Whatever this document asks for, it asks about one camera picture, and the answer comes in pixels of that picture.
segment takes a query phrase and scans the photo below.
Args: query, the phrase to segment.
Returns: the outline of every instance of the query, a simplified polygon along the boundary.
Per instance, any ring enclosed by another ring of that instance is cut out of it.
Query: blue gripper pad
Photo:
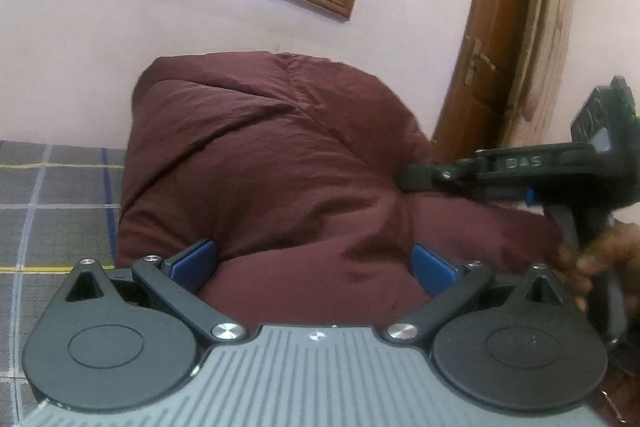
[[[218,251],[213,241],[194,243],[165,261],[162,271],[177,285],[196,293],[218,266]]]
[[[432,297],[457,283],[462,276],[460,268],[422,245],[415,245],[411,253],[411,270],[420,286]]]

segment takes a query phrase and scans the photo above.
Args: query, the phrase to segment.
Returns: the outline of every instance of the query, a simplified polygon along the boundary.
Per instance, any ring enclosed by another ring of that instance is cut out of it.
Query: gray checkered rug
[[[113,265],[124,151],[0,141],[0,427],[35,399],[24,342],[65,273]]]

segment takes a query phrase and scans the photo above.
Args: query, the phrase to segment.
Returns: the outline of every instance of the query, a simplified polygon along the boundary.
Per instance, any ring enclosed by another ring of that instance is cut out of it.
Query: silver screw head
[[[221,341],[234,341],[244,335],[244,328],[240,324],[227,322],[218,324],[211,333]]]
[[[412,324],[392,324],[386,328],[386,333],[388,333],[392,339],[407,341],[418,336],[418,328]]]

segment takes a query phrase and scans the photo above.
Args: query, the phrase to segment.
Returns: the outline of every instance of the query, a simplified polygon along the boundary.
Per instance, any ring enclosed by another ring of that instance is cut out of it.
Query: maroon fabric
[[[412,246],[518,272],[555,254],[526,212],[402,194],[434,146],[378,79],[263,52],[158,58],[133,94],[117,266],[201,237],[220,267],[199,296],[259,323],[382,329],[428,300]]]

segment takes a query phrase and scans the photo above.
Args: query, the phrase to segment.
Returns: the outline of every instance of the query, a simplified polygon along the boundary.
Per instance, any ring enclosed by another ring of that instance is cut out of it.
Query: white wall
[[[350,22],[289,0],[0,0],[0,139],[124,147],[159,55],[298,52],[378,75],[431,133],[471,0],[356,0]]]
[[[625,76],[640,105],[640,0],[574,0],[569,43],[548,142],[569,141],[569,126],[596,85]],[[620,214],[640,223],[640,205]]]

